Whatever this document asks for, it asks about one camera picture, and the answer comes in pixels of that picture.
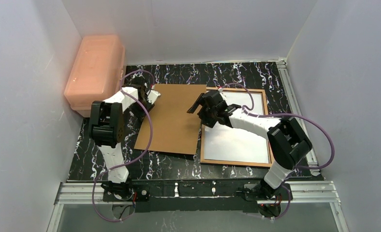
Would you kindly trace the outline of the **brown fibreboard backing board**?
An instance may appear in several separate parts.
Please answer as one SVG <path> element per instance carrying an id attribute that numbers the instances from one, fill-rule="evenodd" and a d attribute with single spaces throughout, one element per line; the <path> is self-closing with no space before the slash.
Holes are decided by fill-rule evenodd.
<path id="1" fill-rule="evenodd" d="M 205 84 L 156 84 L 161 96 L 150 111 L 153 125 L 152 142 L 148 150 L 157 152 L 196 154 L 201 121 L 196 113 L 187 111 L 201 93 Z"/>

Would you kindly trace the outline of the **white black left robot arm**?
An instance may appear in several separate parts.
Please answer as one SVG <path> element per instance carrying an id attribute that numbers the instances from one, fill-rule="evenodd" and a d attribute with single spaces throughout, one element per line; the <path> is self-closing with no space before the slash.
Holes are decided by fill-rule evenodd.
<path id="1" fill-rule="evenodd" d="M 149 118 L 160 96 L 161 93 L 154 86 L 144 83 L 122 87 L 111 97 L 92 102 L 89 137 L 103 155 L 110 182 L 125 183 L 129 176 L 122 153 L 124 112 L 131 111 L 139 120 Z"/>

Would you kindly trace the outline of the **beach landscape photo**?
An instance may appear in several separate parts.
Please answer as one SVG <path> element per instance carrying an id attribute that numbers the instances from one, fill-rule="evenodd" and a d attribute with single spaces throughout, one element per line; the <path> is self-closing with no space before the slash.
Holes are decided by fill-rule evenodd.
<path id="1" fill-rule="evenodd" d="M 250 89 L 254 100 L 253 113 L 268 113 L 264 90 Z M 227 104 L 252 106 L 245 91 L 226 88 L 223 90 Z M 204 127 L 204 144 L 201 160 L 206 163 L 267 167 L 272 163 L 272 153 L 265 138 L 241 129 L 233 129 L 216 123 L 213 128 Z"/>

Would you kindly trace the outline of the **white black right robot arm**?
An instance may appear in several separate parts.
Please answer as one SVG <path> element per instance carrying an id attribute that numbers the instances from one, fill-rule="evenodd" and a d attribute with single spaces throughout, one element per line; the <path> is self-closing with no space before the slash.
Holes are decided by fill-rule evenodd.
<path id="1" fill-rule="evenodd" d="M 204 154 L 214 161 L 234 165 L 252 162 L 264 148 L 273 154 L 261 186 L 278 189 L 295 166 L 312 150 L 312 143 L 293 117 L 248 114 L 230 103 L 220 90 L 201 93 L 187 113 L 197 113 L 204 125 Z"/>

